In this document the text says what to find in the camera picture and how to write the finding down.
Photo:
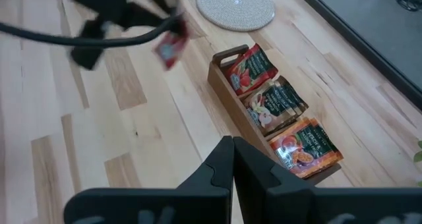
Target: woven coaster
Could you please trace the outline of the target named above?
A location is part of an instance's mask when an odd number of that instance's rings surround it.
[[[196,0],[196,5],[210,22],[240,32],[266,26],[275,14],[272,0]]]

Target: wooden caddy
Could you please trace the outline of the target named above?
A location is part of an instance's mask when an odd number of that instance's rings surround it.
[[[236,59],[226,63],[222,63],[222,61],[236,55],[240,57],[246,53],[248,49],[248,45],[242,45],[215,54],[212,58],[208,71],[208,83],[214,89],[223,106],[227,109],[227,112],[239,129],[242,137],[258,150],[260,150],[263,154],[281,165],[282,162],[278,159],[268,143],[268,140],[279,132],[276,131],[265,137],[262,135],[261,131],[259,131],[254,122],[251,120],[245,106],[243,106],[241,102],[242,99],[247,97],[252,92],[242,96],[237,96],[224,76],[224,71],[230,68],[230,66],[235,63]],[[306,180],[313,185],[318,184],[319,182],[332,175],[334,172],[338,171],[340,168],[340,164],[336,163],[333,166],[307,178]]]

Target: red packet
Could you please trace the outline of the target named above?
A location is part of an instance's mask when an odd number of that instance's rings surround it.
[[[183,21],[185,33],[180,36],[173,32],[167,32],[163,40],[155,48],[158,57],[163,61],[166,70],[171,69],[178,62],[189,39],[186,22]]]

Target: round placemat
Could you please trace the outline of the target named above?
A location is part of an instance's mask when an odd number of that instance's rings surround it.
[[[266,26],[275,14],[272,0],[196,0],[196,5],[210,22],[241,32]]]

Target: tray handle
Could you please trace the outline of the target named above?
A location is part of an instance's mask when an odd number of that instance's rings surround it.
[[[228,57],[231,57],[234,55],[239,55],[240,57],[241,55],[246,53],[248,50],[249,50],[248,45],[240,45],[240,46],[216,53],[214,56],[212,56],[212,62],[218,67],[224,67],[225,65],[227,65],[227,63],[223,63],[222,65],[223,59],[227,59]]]

